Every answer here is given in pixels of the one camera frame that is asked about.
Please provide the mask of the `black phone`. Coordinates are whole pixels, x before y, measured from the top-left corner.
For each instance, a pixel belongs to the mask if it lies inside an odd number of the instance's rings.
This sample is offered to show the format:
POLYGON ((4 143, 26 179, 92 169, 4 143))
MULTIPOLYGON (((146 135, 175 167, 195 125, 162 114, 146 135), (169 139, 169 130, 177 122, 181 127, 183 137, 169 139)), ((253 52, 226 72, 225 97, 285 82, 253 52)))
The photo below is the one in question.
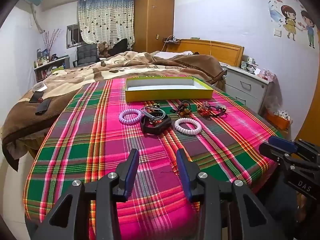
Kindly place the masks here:
POLYGON ((31 96, 29 102, 30 103, 41 103, 43 101, 44 92, 35 91, 31 96))

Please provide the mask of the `wooden headboard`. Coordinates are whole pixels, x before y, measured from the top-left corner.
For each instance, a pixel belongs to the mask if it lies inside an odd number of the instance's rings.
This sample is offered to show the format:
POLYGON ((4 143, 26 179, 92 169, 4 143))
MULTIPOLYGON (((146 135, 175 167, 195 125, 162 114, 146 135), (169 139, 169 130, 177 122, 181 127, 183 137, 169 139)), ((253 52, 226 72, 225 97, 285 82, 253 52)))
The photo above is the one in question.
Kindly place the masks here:
POLYGON ((230 66, 240 67, 244 47, 219 41, 181 39, 178 42, 167 42, 165 51, 172 53, 198 52, 201 55, 213 56, 219 62, 230 66))

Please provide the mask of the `white shelf desk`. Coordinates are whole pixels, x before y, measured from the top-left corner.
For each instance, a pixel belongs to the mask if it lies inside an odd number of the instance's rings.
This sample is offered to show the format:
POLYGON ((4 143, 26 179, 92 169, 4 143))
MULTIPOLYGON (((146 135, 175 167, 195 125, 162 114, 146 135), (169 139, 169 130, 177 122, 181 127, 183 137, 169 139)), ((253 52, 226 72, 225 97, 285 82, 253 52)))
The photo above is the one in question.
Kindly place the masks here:
POLYGON ((70 68, 70 58, 68 56, 47 62, 41 66, 37 66, 36 68, 34 68, 36 81, 43 81, 48 76, 52 75, 53 72, 68 68, 70 68))

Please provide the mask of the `yellow shallow cardboard box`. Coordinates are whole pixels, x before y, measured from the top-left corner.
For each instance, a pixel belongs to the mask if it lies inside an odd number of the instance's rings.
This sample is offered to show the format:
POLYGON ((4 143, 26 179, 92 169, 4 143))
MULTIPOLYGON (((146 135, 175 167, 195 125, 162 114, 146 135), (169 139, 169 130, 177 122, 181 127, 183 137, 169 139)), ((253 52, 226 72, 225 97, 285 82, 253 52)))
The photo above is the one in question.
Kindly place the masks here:
POLYGON ((213 88, 195 77, 155 76, 126 80, 126 102, 211 99, 213 88))

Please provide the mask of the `patterned window curtain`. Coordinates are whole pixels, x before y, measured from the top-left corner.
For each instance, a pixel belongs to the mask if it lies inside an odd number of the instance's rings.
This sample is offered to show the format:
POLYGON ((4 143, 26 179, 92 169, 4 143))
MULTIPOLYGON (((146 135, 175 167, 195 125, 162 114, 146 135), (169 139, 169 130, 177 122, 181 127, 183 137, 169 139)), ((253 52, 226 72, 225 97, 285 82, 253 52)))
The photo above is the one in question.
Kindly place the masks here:
POLYGON ((134 0, 78 0, 80 34, 87 44, 106 42, 109 47, 123 39, 131 49, 134 36, 134 0))

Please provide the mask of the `brown patterned blanket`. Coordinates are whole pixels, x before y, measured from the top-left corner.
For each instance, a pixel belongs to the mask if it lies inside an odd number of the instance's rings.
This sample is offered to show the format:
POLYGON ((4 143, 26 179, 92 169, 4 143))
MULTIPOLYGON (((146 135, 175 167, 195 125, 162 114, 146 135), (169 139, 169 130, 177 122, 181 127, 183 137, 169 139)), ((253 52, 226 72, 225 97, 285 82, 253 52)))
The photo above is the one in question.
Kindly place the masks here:
POLYGON ((190 75, 214 85, 223 80, 225 71, 219 61, 209 55, 177 55, 164 59, 149 53, 127 51, 89 66, 58 70, 44 80, 43 99, 50 98, 48 110, 35 111, 31 103, 33 90, 27 91, 12 107, 2 126, 2 152, 8 164, 18 170, 19 159, 28 150, 38 150, 61 112, 86 84, 138 76, 190 75))

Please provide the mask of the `cartoon couple wall sticker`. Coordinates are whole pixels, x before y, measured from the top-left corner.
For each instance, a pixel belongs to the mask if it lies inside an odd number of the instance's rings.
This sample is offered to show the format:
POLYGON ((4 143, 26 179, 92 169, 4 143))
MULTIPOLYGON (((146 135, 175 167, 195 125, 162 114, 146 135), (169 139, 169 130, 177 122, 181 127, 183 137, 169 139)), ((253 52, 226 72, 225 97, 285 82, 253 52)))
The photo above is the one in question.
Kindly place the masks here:
POLYGON ((287 38, 296 40, 297 31, 305 32, 308 37, 309 47, 315 49, 315 23, 311 19, 311 16, 307 11, 301 10, 300 15, 304 23, 298 21, 298 13, 289 5, 283 4, 280 7, 280 11, 275 6, 275 2, 272 4, 269 2, 268 8, 272 21, 284 29, 284 33, 287 38))

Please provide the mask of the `brown teddy bear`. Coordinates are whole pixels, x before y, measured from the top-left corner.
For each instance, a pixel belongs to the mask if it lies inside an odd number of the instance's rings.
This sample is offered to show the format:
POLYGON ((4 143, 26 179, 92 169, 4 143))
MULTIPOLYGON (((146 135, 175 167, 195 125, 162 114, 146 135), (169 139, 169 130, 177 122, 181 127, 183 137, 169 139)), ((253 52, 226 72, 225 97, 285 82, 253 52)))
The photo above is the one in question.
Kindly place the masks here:
POLYGON ((98 53, 100 58, 108 58, 110 57, 108 53, 108 44, 107 42, 101 42, 98 44, 98 53))

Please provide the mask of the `white drawer nightstand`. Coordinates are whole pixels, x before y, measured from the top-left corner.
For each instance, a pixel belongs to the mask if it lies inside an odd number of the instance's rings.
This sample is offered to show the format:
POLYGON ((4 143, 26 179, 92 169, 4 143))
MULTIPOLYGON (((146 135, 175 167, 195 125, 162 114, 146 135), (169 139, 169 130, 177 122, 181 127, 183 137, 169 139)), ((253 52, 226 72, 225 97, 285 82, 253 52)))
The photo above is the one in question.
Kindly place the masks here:
POLYGON ((255 113, 262 115, 273 82, 264 80, 239 67, 227 65, 226 70, 225 92, 255 113))

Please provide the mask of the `pink green plaid cloth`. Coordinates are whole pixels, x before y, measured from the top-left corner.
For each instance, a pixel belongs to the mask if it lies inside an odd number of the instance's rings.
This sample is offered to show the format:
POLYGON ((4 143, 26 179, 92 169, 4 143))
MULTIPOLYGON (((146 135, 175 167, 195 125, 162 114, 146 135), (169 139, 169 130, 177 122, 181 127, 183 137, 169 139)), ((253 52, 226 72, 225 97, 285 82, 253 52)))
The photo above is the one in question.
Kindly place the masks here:
POLYGON ((215 179, 239 179, 253 191, 274 171, 274 161, 258 148, 278 131, 228 94, 215 90, 209 100, 226 108, 219 118, 203 118, 197 112, 203 101, 190 101, 190 116, 202 126, 199 134, 170 127, 156 136, 144 134, 139 124, 120 123, 122 111, 147 105, 126 102, 125 85, 125 79, 85 85, 55 120, 24 189, 29 226, 44 220, 74 180, 89 183, 115 171, 132 148, 139 151, 139 167, 131 197, 117 205, 122 239, 182 239, 195 233, 199 206, 183 193, 176 164, 180 148, 215 179))

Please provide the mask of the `white paper card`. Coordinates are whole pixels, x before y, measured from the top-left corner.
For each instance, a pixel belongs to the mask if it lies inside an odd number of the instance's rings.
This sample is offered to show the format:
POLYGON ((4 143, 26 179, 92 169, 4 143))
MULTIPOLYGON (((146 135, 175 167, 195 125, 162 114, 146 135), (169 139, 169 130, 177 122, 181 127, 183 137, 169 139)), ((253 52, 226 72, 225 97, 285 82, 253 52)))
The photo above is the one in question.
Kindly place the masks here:
POLYGON ((33 92, 43 92, 46 90, 48 87, 44 82, 38 82, 32 87, 33 92))

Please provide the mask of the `black wristband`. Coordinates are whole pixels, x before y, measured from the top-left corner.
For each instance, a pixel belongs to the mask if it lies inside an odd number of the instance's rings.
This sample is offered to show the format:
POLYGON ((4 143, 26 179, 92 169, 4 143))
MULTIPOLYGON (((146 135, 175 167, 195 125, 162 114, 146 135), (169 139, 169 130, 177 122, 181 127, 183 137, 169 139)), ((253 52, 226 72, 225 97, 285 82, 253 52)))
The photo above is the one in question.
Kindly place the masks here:
POLYGON ((140 128, 143 133, 160 135, 171 126, 171 117, 162 112, 144 113, 140 120, 140 128))

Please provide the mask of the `black office chair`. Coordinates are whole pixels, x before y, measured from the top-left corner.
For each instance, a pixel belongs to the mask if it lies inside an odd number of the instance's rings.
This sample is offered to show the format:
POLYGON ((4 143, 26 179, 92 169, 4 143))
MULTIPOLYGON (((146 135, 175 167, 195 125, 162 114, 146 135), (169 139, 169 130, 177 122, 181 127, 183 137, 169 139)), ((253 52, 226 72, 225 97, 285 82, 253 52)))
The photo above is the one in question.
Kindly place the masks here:
POLYGON ((73 67, 89 66, 97 62, 99 62, 97 45, 85 44, 77 48, 73 67))

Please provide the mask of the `orange storage basket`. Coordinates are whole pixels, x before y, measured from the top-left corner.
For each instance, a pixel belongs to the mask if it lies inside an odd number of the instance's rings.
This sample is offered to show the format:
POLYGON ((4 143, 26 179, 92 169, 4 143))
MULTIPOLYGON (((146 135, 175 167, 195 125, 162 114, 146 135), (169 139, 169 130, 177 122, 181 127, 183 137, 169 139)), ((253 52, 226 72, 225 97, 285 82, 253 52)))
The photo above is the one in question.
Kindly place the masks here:
POLYGON ((280 130, 286 130, 291 125, 291 117, 287 111, 266 111, 265 119, 280 130))

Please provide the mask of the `wooden wardrobe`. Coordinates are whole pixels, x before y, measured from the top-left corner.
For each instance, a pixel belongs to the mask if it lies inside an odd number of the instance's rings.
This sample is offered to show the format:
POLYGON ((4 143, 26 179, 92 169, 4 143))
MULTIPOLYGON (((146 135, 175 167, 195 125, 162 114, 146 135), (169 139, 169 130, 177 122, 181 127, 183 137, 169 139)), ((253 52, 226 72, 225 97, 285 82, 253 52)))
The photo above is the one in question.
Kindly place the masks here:
POLYGON ((174 31, 175 0, 134 0, 133 51, 161 51, 174 31))

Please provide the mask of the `black remote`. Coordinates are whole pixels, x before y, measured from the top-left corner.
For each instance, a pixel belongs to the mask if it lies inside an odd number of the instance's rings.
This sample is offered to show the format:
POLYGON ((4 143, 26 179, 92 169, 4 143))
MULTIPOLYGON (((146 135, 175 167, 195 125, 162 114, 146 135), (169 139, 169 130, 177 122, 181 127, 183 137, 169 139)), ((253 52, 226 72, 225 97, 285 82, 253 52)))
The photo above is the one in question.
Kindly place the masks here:
POLYGON ((35 111, 35 115, 43 115, 44 113, 46 113, 46 111, 49 108, 51 102, 51 98, 47 98, 45 100, 43 100, 37 107, 36 111, 35 111))

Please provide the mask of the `purple flower branches vase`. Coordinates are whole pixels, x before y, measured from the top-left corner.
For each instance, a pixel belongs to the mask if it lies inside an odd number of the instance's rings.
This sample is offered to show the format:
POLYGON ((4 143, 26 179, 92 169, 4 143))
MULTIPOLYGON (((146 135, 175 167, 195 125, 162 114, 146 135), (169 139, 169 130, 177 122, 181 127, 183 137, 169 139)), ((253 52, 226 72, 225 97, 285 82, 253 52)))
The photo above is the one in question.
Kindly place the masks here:
POLYGON ((56 39, 60 36, 61 31, 62 30, 60 28, 57 28, 57 29, 54 29, 52 33, 50 33, 49 31, 45 31, 42 34, 44 46, 45 46, 45 49, 47 50, 48 57, 50 60, 51 60, 51 49, 56 39))

